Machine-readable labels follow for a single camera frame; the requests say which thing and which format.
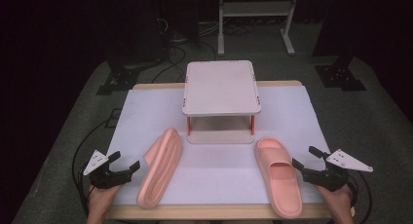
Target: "gray carpet floor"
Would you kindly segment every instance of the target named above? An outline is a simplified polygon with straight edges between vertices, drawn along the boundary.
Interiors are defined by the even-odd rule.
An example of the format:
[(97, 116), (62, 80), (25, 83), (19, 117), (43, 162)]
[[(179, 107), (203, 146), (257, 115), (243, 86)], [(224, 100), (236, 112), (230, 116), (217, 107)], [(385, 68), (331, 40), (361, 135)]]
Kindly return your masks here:
[[(178, 67), (160, 75), (155, 83), (181, 82), (188, 62), (214, 59), (250, 60), (257, 80), (299, 80), (307, 88), (319, 119), (319, 125), (331, 151), (343, 149), (374, 167), (364, 173), (371, 188), (373, 207), (367, 223), (411, 223), (413, 220), (413, 130), (392, 98), (379, 83), (371, 67), (355, 57), (350, 69), (365, 85), (366, 91), (343, 92), (325, 88), (316, 65), (332, 64), (336, 57), (311, 57), (321, 24), (293, 23), (291, 42), (296, 51), (289, 56), (280, 36), (281, 24), (255, 26), (242, 36), (225, 37), (225, 56), (215, 54), (216, 36), (203, 37), (207, 44), (180, 45), (185, 58)], [(184, 53), (170, 50), (170, 60), (179, 61)], [(137, 83), (151, 83), (170, 62), (143, 70)], [(122, 108), (126, 91), (96, 95), (110, 74), (106, 62), (96, 68), (79, 95), (61, 129), (48, 159), (39, 171), (32, 189), (22, 204), (14, 223), (85, 223), (73, 185), (71, 164), (82, 139), (112, 110)], [(94, 149), (106, 152), (114, 129), (98, 128), (87, 139), (76, 161), (76, 169), (88, 161)], [(356, 174), (360, 194), (356, 222), (367, 212), (367, 191)], [(326, 223), (326, 220), (287, 220), (283, 223)]]

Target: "white metal frame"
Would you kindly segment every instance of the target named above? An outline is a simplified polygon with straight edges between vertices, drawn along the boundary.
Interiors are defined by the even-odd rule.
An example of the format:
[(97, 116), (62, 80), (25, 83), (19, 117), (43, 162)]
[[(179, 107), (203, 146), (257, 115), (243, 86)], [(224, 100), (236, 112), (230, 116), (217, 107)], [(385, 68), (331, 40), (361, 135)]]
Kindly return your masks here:
[(291, 26), (297, 0), (280, 2), (228, 2), (219, 0), (219, 32), (218, 55), (224, 56), (224, 17), (264, 17), (287, 16), (285, 28), (281, 29), (282, 39), (289, 55), (295, 55), (289, 40), (288, 32)]

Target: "slipper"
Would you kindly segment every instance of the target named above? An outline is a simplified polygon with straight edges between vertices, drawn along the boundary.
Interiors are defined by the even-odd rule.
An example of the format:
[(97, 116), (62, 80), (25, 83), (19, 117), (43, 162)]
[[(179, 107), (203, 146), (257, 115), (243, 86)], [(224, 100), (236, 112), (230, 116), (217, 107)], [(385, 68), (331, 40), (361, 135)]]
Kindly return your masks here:
[(275, 138), (264, 137), (255, 146), (255, 157), (273, 210), (283, 218), (298, 217), (303, 204), (296, 171), (285, 147)]
[(154, 142), (143, 158), (148, 172), (140, 184), (137, 204), (151, 208), (158, 204), (168, 187), (182, 154), (182, 140), (176, 129), (170, 128)]

